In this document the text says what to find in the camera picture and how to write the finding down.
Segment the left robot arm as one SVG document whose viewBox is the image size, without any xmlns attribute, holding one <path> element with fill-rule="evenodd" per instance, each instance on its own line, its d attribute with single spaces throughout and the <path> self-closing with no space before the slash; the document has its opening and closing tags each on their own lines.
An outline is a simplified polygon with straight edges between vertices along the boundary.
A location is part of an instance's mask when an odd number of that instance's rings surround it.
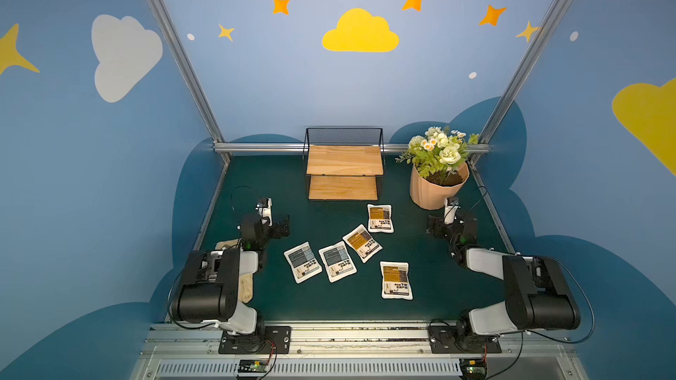
<svg viewBox="0 0 676 380">
<path fill-rule="evenodd" d="M 186 330 L 219 327 L 232 335 L 256 334 L 261 317 L 239 297 L 240 278 L 262 269 L 269 241 L 289 235 L 288 216 L 273 222 L 249 214 L 232 244 L 191 252 L 168 295 L 170 320 Z"/>
</svg>

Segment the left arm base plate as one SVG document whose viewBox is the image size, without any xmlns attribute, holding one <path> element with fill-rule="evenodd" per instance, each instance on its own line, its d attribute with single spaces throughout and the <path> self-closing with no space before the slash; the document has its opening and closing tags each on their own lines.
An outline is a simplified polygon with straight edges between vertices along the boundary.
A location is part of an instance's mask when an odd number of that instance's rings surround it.
<svg viewBox="0 0 676 380">
<path fill-rule="evenodd" d="M 269 354 L 275 346 L 274 355 L 288 355 L 292 328 L 288 325 L 258 327 L 253 334 L 228 334 L 223 332 L 218 353 L 220 355 L 262 355 Z"/>
</svg>

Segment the orange coffee bag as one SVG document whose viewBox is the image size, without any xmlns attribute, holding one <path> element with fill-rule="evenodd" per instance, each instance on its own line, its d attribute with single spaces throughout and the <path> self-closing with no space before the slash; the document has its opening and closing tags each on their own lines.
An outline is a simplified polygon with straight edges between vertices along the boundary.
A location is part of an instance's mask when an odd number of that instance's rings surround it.
<svg viewBox="0 0 676 380">
<path fill-rule="evenodd" d="M 382 245 L 373 238 L 362 224 L 343 236 L 343 241 L 357 253 L 363 263 L 368 262 L 371 257 L 383 249 Z"/>
<path fill-rule="evenodd" d="M 394 224 L 392 221 L 391 205 L 367 205 L 369 221 L 367 225 L 368 232 L 371 233 L 393 233 Z"/>
<path fill-rule="evenodd" d="M 408 278 L 409 265 L 406 262 L 380 262 L 382 275 L 381 296 L 383 299 L 412 300 L 413 292 Z"/>
</svg>

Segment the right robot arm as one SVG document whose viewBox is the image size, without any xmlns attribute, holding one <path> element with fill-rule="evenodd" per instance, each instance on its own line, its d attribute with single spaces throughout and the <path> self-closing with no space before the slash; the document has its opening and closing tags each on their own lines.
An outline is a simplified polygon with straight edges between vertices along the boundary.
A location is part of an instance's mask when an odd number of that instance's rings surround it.
<svg viewBox="0 0 676 380">
<path fill-rule="evenodd" d="M 579 307 L 557 260 L 478 246 L 476 220 L 470 214 L 429 216 L 426 227 L 433 237 L 445 239 L 450 255 L 461 267 L 503 283 L 503 301 L 461 313 L 454 332 L 457 340 L 579 327 Z"/>
</svg>

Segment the grey coffee bag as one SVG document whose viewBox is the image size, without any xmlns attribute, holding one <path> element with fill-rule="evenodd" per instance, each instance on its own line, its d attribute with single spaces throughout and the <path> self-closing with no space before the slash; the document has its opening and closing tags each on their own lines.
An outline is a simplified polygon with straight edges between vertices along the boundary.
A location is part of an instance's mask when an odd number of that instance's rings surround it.
<svg viewBox="0 0 676 380">
<path fill-rule="evenodd" d="M 297 284 L 306 281 L 322 272 L 322 266 L 315 257 L 308 242 L 283 253 L 292 270 L 292 275 Z"/>
<path fill-rule="evenodd" d="M 336 283 L 357 272 L 357 267 L 344 242 L 321 248 L 319 255 L 327 269 L 327 277 L 331 283 Z"/>
</svg>

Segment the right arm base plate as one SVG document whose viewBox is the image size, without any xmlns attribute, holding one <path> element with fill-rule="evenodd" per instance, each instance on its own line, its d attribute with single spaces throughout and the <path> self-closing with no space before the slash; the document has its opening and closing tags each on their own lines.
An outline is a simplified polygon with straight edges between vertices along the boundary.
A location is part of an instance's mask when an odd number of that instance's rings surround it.
<svg viewBox="0 0 676 380">
<path fill-rule="evenodd" d="M 429 325 L 429 343 L 433 354 L 501 354 L 496 336 L 477 335 L 455 325 Z"/>
</svg>

